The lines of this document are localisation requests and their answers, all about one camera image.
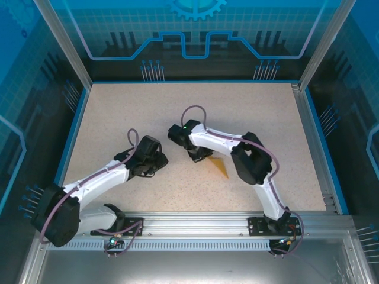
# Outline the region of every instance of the gear logo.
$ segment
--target gear logo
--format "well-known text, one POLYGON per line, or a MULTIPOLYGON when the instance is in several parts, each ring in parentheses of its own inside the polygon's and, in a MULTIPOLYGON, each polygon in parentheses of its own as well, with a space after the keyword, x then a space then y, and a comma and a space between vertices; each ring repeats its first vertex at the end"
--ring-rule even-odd
POLYGON ((33 0, 0 0, 0 8, 8 8, 13 19, 21 26, 27 28, 34 20, 33 0))
POLYGON ((176 12, 178 17, 184 16, 188 21, 199 18, 205 20, 207 17, 213 17, 215 11, 220 12, 221 6, 226 4, 226 0, 169 0, 171 12, 176 12))

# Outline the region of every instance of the cable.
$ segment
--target cable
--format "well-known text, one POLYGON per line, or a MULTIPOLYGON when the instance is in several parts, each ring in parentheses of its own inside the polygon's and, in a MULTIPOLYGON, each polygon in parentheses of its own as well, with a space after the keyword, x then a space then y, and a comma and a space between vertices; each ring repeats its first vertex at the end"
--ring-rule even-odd
POLYGON ((133 154, 136 152, 136 149, 137 149, 137 145, 139 143, 139 136, 138 136, 138 132, 137 130, 135 130, 134 128, 131 128, 128 130, 128 133, 127 133, 127 137, 128 137, 128 141, 130 142, 130 133, 131 132, 134 132, 136 134, 136 143, 135 144, 132 144, 133 145, 133 150, 132 152, 130 153, 129 156, 127 156, 123 161, 109 167, 108 169, 104 169, 104 170, 100 170, 99 172, 96 172, 92 175, 90 175, 89 177, 87 177, 86 179, 82 180, 81 182, 79 182, 79 184, 77 186, 75 186, 73 189, 71 189, 66 195, 64 195, 60 201, 58 201, 58 203, 54 206, 54 208, 52 209, 52 211, 50 212, 49 216, 46 218, 46 222, 45 224, 43 225, 42 227, 42 230, 41 230, 41 234, 40 234, 40 242, 42 244, 48 244, 50 241, 45 241, 43 238, 45 236, 45 233, 46 233, 46 230, 47 230, 47 227, 49 226, 54 214, 58 211, 59 207, 64 203, 64 201, 66 201, 68 199, 68 197, 71 196, 71 194, 73 194, 75 191, 78 191, 79 188, 81 186, 83 186, 84 184, 86 184, 87 182, 89 182, 91 179, 103 174, 103 173, 106 173, 107 171, 110 171, 110 170, 113 170, 119 166, 121 166, 122 164, 126 163, 127 161, 129 161, 131 159, 131 157, 133 156, 133 154))
MULTIPOLYGON (((215 133, 211 130, 209 130, 209 128, 207 128, 206 126, 206 122, 207 122, 207 111, 205 110, 205 108, 203 108, 201 105, 191 105, 189 106, 188 108, 186 108, 182 114, 182 117, 181 117, 181 125, 183 127, 184 123, 183 123, 183 119, 184 119, 184 115, 187 113, 187 111, 189 111, 191 108, 199 108, 203 111, 204 113, 204 120, 203 120, 203 125, 204 125, 204 128, 208 131, 209 134, 213 135, 213 136, 216 136, 218 138, 222 138, 222 139, 230 139, 230 137, 228 136, 225 136, 225 135, 222 135, 222 134, 219 134, 219 133, 215 133)), ((279 172, 279 161, 278 159, 274 156, 274 154, 272 154, 269 150, 267 150, 265 147, 257 144, 257 143, 254 143, 254 142, 251 142, 249 140, 246 140, 246 139, 242 139, 242 138, 237 138, 237 137, 234 137, 233 140, 235 141, 239 141, 239 142, 243 142, 243 143, 246 143, 246 144, 250 144, 262 151, 264 151, 266 154, 268 154, 271 159, 275 162, 275 170, 273 173, 271 173, 269 176, 268 176, 268 183, 270 185, 270 188, 271 188, 271 191, 272 193, 274 194, 274 198, 275 200, 278 202, 279 206, 281 209, 283 209, 284 211, 290 213, 290 214, 293 214, 295 215, 299 221, 300 221, 300 224, 301 224, 301 227, 303 229, 303 233, 301 234, 300 236, 300 239, 297 243, 297 245, 291 250, 289 251, 288 253, 286 254, 292 254, 294 251, 296 251, 299 247, 299 245, 301 244, 301 242, 303 241, 303 238, 304 238, 304 222, 303 222, 303 219, 301 218, 300 215, 298 215, 298 213, 296 212, 293 212, 293 211, 290 211, 289 209, 287 209, 286 207, 284 207, 284 205, 282 204, 282 202, 280 201, 277 193, 275 192, 275 188, 274 188, 274 185, 272 184, 272 178, 279 172)))
MULTIPOLYGON (((115 254, 114 254, 114 256, 117 257, 117 256, 120 256, 120 255, 126 253, 127 250, 131 247, 131 245, 132 245, 133 242, 134 242, 134 239, 137 237, 138 232, 139 232, 139 230, 140 230, 141 227, 142 227, 142 221, 138 221, 138 222, 136 222, 135 224, 133 224, 132 226, 130 226, 130 227, 126 228, 126 229, 123 229, 122 231, 116 232, 116 233, 109 233, 109 232, 107 232, 107 231, 103 231, 103 230, 97 230, 97 231, 98 231, 99 233, 106 234, 106 235, 117 235, 117 234, 122 234, 122 233, 124 233, 124 232, 129 231, 129 230, 133 229, 135 226, 138 226, 138 228, 137 228, 136 232, 134 233, 133 238, 130 240, 129 244, 127 245, 127 247, 126 247, 122 252, 120 252, 120 253, 115 253, 115 254)), ((108 246, 109 246, 109 243, 107 243, 107 244, 105 245, 105 247, 104 247, 104 252, 105 252, 106 254, 108 254, 108 256, 111 256, 112 254, 109 253, 109 251, 108 251, 108 246)))

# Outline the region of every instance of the blue trim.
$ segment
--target blue trim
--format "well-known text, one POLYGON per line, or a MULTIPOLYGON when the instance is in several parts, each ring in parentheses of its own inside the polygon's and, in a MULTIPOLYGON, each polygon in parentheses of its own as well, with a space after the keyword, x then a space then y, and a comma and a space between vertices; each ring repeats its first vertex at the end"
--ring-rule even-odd
POLYGON ((26 155, 26 143, 25 143, 24 133, 20 129, 18 129, 16 125, 11 124, 2 115, 0 115, 0 121, 3 122, 10 130, 12 130, 12 132, 14 132, 20 138, 20 143, 21 143, 21 148, 22 148, 22 152, 18 158, 16 166, 14 167, 14 170, 13 170, 11 178, 9 179, 8 185, 5 188, 4 195, 2 196, 1 201, 0 201, 0 215, 1 215, 1 212, 4 209, 5 203, 9 197, 9 193, 11 192, 11 189, 13 187, 14 181, 16 180, 18 171, 20 170, 21 164, 23 163, 24 157, 26 155))
POLYGON ((330 175, 332 176, 332 180, 334 183, 334 187, 336 189, 336 194, 338 198, 339 205, 341 207, 342 214, 349 215, 348 206, 346 205, 345 198, 343 197, 341 185, 339 184, 336 169, 334 168, 334 164, 332 161, 332 157, 330 156, 329 148, 327 147, 325 136, 322 132, 321 124, 319 121, 319 117, 317 116, 316 108, 314 107, 314 103, 312 97, 310 95, 308 87, 306 88, 306 96, 309 103, 310 110, 312 112, 314 123, 316 124, 317 132, 320 137, 321 145, 325 154, 327 165, 329 166, 330 175))
POLYGON ((367 138, 366 152, 367 152, 368 158, 370 159, 372 167, 374 168, 375 174, 377 175, 377 178, 379 179, 379 167, 371 151, 372 138, 374 137, 374 134, 377 133, 378 131, 379 131, 379 124, 372 127, 372 129, 369 131, 368 138, 367 138))
POLYGON ((89 97, 89 92, 84 88, 81 98, 78 103, 78 107, 75 112, 75 116, 72 121, 71 129, 67 137, 65 149, 63 150, 62 158, 60 159, 60 163, 59 163, 57 173, 54 179, 54 183, 56 183, 59 186, 62 186, 63 180, 65 179, 65 176, 66 176, 67 168, 69 166, 69 162, 71 159, 73 147, 75 145, 76 137, 78 136, 79 127, 82 122, 82 118, 84 115, 84 110, 88 101, 88 97, 89 97))
POLYGON ((305 40, 303 47, 301 48, 300 54, 298 56, 263 56, 263 55, 260 55, 244 37, 235 37, 235 36, 233 36, 233 31, 221 30, 221 31, 209 31, 207 33, 207 35, 205 37, 205 53, 204 53, 204 55, 187 55, 186 45, 185 45, 185 36, 184 36, 183 32, 181 32, 181 31, 159 31, 158 37, 148 38, 131 56, 95 57, 92 55, 92 53, 89 49, 89 46, 87 45, 87 42, 84 39, 84 36, 81 32, 81 29, 79 28, 78 23, 76 22, 75 17, 72 14, 72 11, 71 11, 68 3, 67 3, 67 0, 63 0, 63 4, 66 7, 66 10, 69 14, 71 21, 72 21, 72 24, 74 25, 75 30, 78 33, 79 38, 81 39, 81 42, 84 46, 84 49, 87 52, 88 57, 92 60, 95 60, 95 61, 134 60, 145 49, 145 47, 147 47, 149 45, 149 43, 163 42, 163 36, 180 36, 183 58, 185 58, 185 59, 206 59, 210 54, 211 36, 213 36, 213 35, 227 35, 228 41, 240 41, 258 59, 290 59, 290 60, 300 59, 300 58, 302 58, 303 54, 305 53, 306 48, 307 48, 307 46, 308 46, 308 44, 312 38, 312 35, 313 35, 316 27, 319 25, 320 18, 322 16, 323 11, 325 10, 325 7, 326 7, 328 2, 329 2, 329 0, 325 0, 323 6, 320 8, 319 14, 317 15, 317 18, 315 19, 313 26, 312 26, 311 30, 309 31, 309 34, 305 40))
POLYGON ((205 80, 205 81, 94 81, 94 84, 141 84, 141 83, 298 83, 298 80, 257 81, 257 80, 205 80))

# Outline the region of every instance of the circuit graphic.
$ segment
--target circuit graphic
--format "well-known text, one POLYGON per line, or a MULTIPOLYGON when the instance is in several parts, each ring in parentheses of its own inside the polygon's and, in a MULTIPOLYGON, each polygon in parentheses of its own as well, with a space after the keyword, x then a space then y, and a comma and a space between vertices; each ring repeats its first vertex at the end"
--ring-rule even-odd
POLYGON ((22 29, 33 23, 35 17, 33 0, 0 0, 0 8, 8 9, 22 29))

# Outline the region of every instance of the enclosure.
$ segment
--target enclosure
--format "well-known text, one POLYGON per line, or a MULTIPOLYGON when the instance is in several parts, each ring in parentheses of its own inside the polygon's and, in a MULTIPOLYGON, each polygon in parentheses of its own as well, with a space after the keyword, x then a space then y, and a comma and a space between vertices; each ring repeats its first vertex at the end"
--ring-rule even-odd
POLYGON ((369 0, 2 0, 1 282, 377 283, 378 11, 369 0), (282 236, 251 235, 264 208, 231 158, 214 155, 223 174, 169 141, 190 105, 276 155, 277 189, 304 221, 296 253, 274 257, 282 236), (158 139, 167 166, 88 207, 143 218, 130 250, 108 259, 108 238, 87 231, 41 244, 33 191, 94 173, 131 147, 129 128, 158 139))

